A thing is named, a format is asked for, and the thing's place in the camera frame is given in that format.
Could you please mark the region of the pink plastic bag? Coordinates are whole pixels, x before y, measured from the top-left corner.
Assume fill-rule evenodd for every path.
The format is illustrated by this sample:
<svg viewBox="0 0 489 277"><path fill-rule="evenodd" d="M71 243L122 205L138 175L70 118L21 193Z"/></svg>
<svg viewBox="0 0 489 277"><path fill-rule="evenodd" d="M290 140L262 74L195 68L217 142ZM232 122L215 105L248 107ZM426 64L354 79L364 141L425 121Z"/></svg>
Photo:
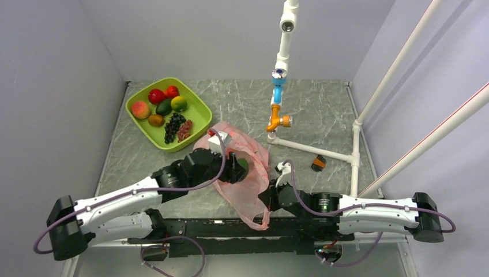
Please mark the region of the pink plastic bag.
<svg viewBox="0 0 489 277"><path fill-rule="evenodd" d="M244 180L235 184L217 180L212 183L212 186L251 229L266 230L270 221L270 211L258 195L269 186L268 150L257 140L226 121L220 121L212 128L218 132L228 133L231 141L227 144L226 153L234 152L238 159L245 159L249 165L249 173Z"/></svg>

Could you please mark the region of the red fake grape bunch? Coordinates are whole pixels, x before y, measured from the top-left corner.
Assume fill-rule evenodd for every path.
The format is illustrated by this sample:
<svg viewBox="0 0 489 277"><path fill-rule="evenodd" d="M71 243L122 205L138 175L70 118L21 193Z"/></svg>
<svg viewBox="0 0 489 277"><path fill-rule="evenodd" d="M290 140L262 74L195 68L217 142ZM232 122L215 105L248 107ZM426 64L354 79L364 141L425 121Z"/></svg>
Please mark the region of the red fake grape bunch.
<svg viewBox="0 0 489 277"><path fill-rule="evenodd" d="M191 129L193 127L193 122L191 120L185 121L179 130L177 131L178 142L182 142L191 136Z"/></svg>

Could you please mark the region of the brown fake kiwi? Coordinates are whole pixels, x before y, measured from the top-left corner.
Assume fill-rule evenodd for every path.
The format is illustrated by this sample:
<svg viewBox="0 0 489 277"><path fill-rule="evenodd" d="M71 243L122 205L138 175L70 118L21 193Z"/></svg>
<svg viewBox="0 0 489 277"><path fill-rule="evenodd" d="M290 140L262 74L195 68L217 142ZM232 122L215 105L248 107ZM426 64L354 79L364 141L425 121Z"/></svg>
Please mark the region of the brown fake kiwi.
<svg viewBox="0 0 489 277"><path fill-rule="evenodd" d="M148 117L148 124L154 127L161 127L164 124L164 117L158 114L152 114Z"/></svg>

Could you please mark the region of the green fake fruit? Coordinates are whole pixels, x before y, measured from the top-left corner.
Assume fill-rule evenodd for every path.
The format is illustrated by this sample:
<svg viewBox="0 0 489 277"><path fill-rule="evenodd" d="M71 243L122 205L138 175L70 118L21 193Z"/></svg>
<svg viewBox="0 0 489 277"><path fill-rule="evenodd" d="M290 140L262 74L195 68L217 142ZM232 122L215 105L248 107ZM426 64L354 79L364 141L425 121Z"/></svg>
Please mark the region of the green fake fruit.
<svg viewBox="0 0 489 277"><path fill-rule="evenodd" d="M249 171L249 163L245 158L237 159L238 164L244 169L244 171Z"/></svg>

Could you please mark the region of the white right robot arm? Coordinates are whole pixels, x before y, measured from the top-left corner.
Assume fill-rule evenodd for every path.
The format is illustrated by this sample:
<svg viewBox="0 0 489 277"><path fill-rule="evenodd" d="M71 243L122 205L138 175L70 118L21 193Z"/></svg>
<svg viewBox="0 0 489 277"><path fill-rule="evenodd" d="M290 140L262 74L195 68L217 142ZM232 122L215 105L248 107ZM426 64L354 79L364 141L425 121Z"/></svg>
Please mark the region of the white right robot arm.
<svg viewBox="0 0 489 277"><path fill-rule="evenodd" d="M411 198L361 199L346 194L295 190L289 183L269 187L258 195L269 211L283 209L298 220L298 232L316 241L354 233L397 233L419 242L443 242L440 213L434 200L423 192Z"/></svg>

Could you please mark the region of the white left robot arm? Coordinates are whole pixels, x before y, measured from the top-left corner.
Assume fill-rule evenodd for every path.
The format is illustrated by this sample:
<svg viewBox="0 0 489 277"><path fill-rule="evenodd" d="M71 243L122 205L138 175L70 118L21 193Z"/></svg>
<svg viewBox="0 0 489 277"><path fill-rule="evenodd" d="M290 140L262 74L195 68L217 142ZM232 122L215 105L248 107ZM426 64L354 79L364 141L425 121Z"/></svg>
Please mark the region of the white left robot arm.
<svg viewBox="0 0 489 277"><path fill-rule="evenodd" d="M249 164L234 152L220 154L197 148L135 184L85 200L60 197L46 225L56 261L75 257L90 246L121 238L161 241L167 232L153 209L215 181L231 184L246 178Z"/></svg>

